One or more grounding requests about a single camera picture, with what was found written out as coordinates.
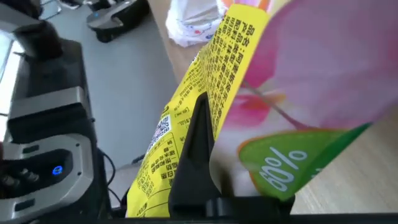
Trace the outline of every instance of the snack bag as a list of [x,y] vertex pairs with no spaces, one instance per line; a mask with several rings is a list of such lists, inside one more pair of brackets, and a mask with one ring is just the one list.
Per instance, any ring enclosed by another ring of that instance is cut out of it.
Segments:
[[215,0],[172,0],[166,27],[176,44],[188,47],[208,42],[220,22]]
[[232,4],[247,4],[265,10],[273,16],[289,0],[217,0],[218,12],[224,15]]
[[397,103],[397,7],[293,0],[272,18],[215,126],[219,190],[288,199]]
[[128,193],[127,216],[169,215],[179,155],[205,91],[219,190],[293,196],[397,102],[397,7],[293,0],[270,20],[263,9],[233,4],[166,105]]

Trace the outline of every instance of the qr code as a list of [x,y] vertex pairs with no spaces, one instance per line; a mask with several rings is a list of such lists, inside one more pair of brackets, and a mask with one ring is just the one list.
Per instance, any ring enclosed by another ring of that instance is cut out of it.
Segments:
[[147,153],[150,151],[152,146],[154,146],[154,144],[156,144],[157,141],[161,139],[165,134],[167,134],[171,129],[172,129],[172,123],[170,122],[170,115],[167,115],[166,117],[164,117],[159,121],[159,124],[157,124],[155,134],[150,140]]

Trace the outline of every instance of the blue light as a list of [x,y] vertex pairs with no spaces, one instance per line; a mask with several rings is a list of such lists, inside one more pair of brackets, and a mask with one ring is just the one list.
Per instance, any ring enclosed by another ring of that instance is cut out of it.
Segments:
[[52,170],[52,175],[60,175],[62,173],[62,166],[56,166]]

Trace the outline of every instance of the yellow label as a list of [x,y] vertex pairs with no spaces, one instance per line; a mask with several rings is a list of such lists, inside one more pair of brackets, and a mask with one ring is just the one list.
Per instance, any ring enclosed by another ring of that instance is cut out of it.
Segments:
[[217,139],[268,19],[261,9],[231,6],[162,113],[127,195],[128,217],[169,216],[169,193],[197,98],[208,92]]

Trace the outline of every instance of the wooden surface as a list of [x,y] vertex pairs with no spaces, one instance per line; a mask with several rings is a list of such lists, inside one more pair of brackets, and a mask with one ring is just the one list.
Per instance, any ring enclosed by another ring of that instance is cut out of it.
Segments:
[[[177,46],[167,36],[170,0],[149,0],[177,82],[202,45]],[[292,213],[398,212],[398,106],[370,127],[296,194]]]

